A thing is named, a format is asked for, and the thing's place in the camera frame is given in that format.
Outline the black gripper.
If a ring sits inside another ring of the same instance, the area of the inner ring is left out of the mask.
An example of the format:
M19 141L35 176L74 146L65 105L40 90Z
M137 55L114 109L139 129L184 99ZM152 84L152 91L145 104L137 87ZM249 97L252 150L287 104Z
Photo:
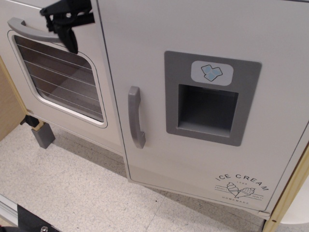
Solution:
M72 27L94 23L90 0L60 0L40 10L49 31L55 31L61 42L74 54L78 44Z

